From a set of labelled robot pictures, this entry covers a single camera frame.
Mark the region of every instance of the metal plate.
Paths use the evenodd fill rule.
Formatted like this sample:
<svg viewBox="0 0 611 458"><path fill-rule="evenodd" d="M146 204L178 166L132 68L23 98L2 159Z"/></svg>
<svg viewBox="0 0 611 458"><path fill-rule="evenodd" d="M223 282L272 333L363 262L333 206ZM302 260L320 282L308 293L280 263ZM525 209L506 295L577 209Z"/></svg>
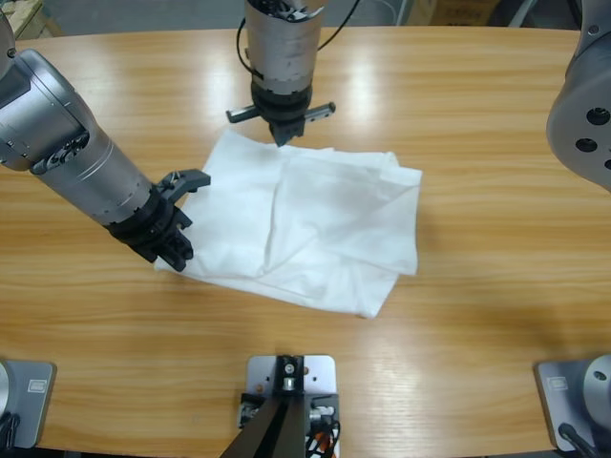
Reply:
<svg viewBox="0 0 611 458"><path fill-rule="evenodd" d="M337 394L335 360L330 356L304 356L307 375L304 379L306 394ZM246 392L259 396L271 395L276 369L276 356L253 356L248 361Z"/></svg>
<svg viewBox="0 0 611 458"><path fill-rule="evenodd" d="M579 436L594 446L590 424L581 415L579 399L582 398L583 375L591 360L551 362L535 368L539 393L544 403L547 426L552 443L562 451L575 448L558 433L561 424L572 425Z"/></svg>
<svg viewBox="0 0 611 458"><path fill-rule="evenodd" d="M20 417L15 446L32 448L40 438L51 396L55 368L52 364L4 362L11 374L10 413Z"/></svg>

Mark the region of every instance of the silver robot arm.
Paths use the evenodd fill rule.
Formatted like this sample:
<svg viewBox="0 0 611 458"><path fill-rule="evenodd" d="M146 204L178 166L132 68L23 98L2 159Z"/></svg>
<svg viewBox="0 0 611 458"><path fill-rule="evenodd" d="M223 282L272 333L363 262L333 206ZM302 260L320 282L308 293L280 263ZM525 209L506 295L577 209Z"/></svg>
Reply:
<svg viewBox="0 0 611 458"><path fill-rule="evenodd" d="M193 258L179 230L191 220L174 204L210 177L192 170L151 183L55 67L36 51L16 53L1 13L0 164L30 170L150 262L160 256L180 271Z"/></svg>
<svg viewBox="0 0 611 458"><path fill-rule="evenodd" d="M335 104L309 109L327 0L245 0L253 105L228 111L230 122L260 116L279 146L304 134L307 122L329 117Z"/></svg>

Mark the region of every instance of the black bracket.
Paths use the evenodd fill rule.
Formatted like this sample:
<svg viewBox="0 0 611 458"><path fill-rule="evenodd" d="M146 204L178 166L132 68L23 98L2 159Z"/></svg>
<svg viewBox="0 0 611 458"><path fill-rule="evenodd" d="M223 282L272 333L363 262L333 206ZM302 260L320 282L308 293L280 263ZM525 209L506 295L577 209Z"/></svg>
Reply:
<svg viewBox="0 0 611 458"><path fill-rule="evenodd" d="M338 396L306 394L304 376L303 356L278 356L272 395L242 395L242 432L221 458L331 458L339 440L338 413L318 415L316 409L338 405Z"/></svg>
<svg viewBox="0 0 611 458"><path fill-rule="evenodd" d="M181 230L193 221L175 204L186 193L209 184L210 176L199 170L172 172L151 188L149 199L132 217L106 229L149 262L161 257L181 272L194 256L191 242Z"/></svg>

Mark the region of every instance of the white cloth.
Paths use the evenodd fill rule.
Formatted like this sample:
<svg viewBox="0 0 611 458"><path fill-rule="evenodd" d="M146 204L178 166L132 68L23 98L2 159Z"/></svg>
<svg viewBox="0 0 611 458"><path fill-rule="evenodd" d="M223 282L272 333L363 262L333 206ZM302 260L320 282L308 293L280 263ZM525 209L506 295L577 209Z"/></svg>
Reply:
<svg viewBox="0 0 611 458"><path fill-rule="evenodd" d="M416 272L422 173L393 153L278 148L225 131L204 171L212 185L182 207L195 250L183 275L373 318L399 274Z"/></svg>

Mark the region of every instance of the wooden table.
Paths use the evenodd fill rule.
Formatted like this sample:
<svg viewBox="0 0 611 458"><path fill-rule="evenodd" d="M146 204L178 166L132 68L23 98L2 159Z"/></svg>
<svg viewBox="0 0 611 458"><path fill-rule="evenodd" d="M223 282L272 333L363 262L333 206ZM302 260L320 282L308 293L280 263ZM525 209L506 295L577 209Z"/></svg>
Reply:
<svg viewBox="0 0 611 458"><path fill-rule="evenodd" d="M157 180L200 167L249 102L234 31L38 40ZM0 170L0 351L57 364L42 446L217 456L251 355L335 357L346 457L550 448L532 367L611 350L611 197L545 140L578 36L352 29L320 53L294 142L424 170L420 269L367 321L154 272L25 173ZM270 141L260 120L235 129Z"/></svg>

